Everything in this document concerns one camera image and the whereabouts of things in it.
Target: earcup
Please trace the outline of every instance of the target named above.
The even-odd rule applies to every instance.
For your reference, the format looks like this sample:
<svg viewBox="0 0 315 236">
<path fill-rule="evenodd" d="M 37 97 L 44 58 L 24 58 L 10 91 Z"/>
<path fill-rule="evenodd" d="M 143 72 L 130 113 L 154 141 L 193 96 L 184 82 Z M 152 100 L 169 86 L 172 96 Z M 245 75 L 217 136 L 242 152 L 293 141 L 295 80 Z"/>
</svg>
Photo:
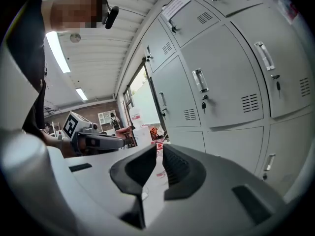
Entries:
<svg viewBox="0 0 315 236">
<path fill-rule="evenodd" d="M 108 15 L 108 18 L 105 24 L 106 29 L 111 29 L 118 13 L 119 13 L 119 8 L 117 6 L 114 6 Z"/>
</svg>

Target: paper label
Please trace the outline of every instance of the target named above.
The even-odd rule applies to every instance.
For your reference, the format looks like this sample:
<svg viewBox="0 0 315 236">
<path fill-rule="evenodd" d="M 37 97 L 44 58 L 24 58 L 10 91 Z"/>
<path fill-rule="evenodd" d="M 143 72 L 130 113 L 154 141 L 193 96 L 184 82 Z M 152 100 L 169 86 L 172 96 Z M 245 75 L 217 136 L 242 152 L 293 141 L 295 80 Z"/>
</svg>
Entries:
<svg viewBox="0 0 315 236">
<path fill-rule="evenodd" d="M 179 12 L 190 0 L 173 0 L 162 12 L 166 20 L 170 20 Z"/>
</svg>

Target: headphones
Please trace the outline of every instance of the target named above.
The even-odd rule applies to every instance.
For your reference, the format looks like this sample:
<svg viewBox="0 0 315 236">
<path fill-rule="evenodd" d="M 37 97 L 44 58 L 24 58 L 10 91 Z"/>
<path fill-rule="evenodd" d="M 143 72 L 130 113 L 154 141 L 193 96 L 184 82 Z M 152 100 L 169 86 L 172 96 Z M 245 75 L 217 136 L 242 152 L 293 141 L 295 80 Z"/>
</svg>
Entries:
<svg viewBox="0 0 315 236">
<path fill-rule="evenodd" d="M 118 6 L 114 6 L 113 8 L 111 8 L 108 4 L 107 0 L 103 0 L 103 3 L 105 4 L 108 8 L 109 13 L 106 13 L 105 15 L 102 16 L 102 24 L 105 25 L 106 29 L 111 29 L 111 27 L 113 26 L 113 23 L 119 13 L 119 7 Z"/>
</svg>

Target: key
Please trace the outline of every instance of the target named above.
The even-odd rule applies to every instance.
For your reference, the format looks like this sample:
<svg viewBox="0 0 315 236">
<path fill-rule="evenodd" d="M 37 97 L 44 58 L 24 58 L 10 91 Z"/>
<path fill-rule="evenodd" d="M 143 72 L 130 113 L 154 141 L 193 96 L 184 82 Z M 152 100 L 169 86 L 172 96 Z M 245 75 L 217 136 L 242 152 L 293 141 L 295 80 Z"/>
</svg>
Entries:
<svg viewBox="0 0 315 236">
<path fill-rule="evenodd" d="M 281 99 L 281 94 L 280 94 L 280 90 L 281 90 L 280 82 L 277 81 L 276 85 L 277 85 L 277 90 L 278 90 L 278 92 L 279 92 L 279 99 Z"/>
<path fill-rule="evenodd" d="M 203 113 L 206 114 L 206 107 L 207 107 L 206 103 L 202 102 L 201 107 L 203 109 Z"/>
</svg>

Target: ceiling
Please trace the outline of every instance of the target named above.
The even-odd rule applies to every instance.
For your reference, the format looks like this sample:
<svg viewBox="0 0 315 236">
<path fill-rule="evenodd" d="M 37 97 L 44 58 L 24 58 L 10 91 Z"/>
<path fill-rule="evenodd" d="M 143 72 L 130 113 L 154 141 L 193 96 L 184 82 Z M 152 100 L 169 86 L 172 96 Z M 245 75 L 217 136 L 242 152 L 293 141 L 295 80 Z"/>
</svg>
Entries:
<svg viewBox="0 0 315 236">
<path fill-rule="evenodd" d="M 52 52 L 45 43 L 48 63 L 48 84 L 45 106 L 59 109 L 68 105 L 82 105 L 75 88 L 82 88 L 90 100 L 112 97 L 121 68 L 133 37 L 146 15 L 158 0 L 108 0 L 120 12 L 111 29 L 80 29 L 81 41 L 72 43 L 71 32 L 59 33 L 63 54 L 70 73 L 63 74 L 52 59 Z"/>
</svg>

